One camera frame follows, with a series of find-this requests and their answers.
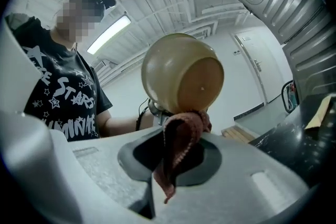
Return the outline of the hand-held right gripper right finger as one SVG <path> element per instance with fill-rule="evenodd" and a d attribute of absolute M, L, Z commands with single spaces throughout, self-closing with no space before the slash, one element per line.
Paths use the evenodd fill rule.
<path fill-rule="evenodd" d="M 260 223 L 308 191 L 296 173 L 256 147 L 214 134 L 203 138 L 222 155 L 218 171 L 201 185 L 177 187 L 167 204 L 152 180 L 155 223 Z"/>

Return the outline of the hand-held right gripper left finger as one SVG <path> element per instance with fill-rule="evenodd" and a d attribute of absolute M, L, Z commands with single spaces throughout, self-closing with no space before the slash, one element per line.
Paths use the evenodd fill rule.
<path fill-rule="evenodd" d="M 76 218 L 139 218 L 146 206 L 164 213 L 164 192 L 133 156 L 138 146 L 162 135 L 161 128 L 95 140 L 67 142 L 54 131 L 54 155 L 69 197 L 58 203 Z"/>

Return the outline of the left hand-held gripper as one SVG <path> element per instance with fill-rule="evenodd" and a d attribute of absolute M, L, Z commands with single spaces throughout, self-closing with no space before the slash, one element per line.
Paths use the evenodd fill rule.
<path fill-rule="evenodd" d="M 153 115 L 153 126 L 162 126 L 165 121 L 171 116 L 171 113 L 164 109 L 158 103 L 155 103 L 153 100 L 149 99 L 148 109 Z"/>

